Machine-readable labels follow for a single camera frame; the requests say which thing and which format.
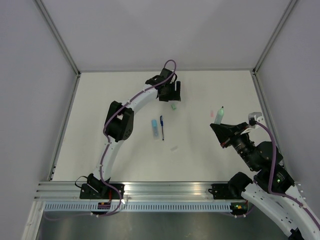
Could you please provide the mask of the blue highlighter marker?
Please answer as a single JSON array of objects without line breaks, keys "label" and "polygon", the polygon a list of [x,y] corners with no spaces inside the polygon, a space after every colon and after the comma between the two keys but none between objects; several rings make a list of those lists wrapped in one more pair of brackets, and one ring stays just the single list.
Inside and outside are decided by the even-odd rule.
[{"label": "blue highlighter marker", "polygon": [[152,126],[152,132],[153,132],[153,137],[155,139],[159,138],[159,129],[158,129],[158,122],[156,119],[151,120],[151,126]]}]

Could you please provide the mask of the green highlighter marker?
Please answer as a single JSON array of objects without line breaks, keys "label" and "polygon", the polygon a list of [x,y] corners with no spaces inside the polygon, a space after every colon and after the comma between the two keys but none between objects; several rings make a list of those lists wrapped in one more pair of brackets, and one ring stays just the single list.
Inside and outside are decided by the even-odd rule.
[{"label": "green highlighter marker", "polygon": [[216,113],[214,124],[220,125],[224,117],[224,106],[222,106]]}]

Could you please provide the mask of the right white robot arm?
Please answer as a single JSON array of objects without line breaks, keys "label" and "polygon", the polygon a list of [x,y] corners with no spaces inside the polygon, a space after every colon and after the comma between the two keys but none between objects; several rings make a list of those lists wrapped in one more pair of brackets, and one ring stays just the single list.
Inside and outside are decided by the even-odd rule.
[{"label": "right white robot arm", "polygon": [[290,240],[318,240],[320,220],[301,196],[295,181],[280,164],[283,156],[271,131],[257,120],[237,125],[210,124],[222,148],[233,147],[250,171],[236,173],[228,194],[243,198],[268,216]]}]

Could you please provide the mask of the blue ballpoint pen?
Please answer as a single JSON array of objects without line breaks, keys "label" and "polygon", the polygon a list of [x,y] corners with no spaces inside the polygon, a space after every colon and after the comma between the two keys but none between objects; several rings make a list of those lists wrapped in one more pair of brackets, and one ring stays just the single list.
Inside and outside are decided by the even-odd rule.
[{"label": "blue ballpoint pen", "polygon": [[161,115],[159,117],[160,120],[160,125],[161,125],[161,135],[162,135],[162,141],[165,140],[165,135],[164,135],[164,120],[163,120],[163,116]]}]

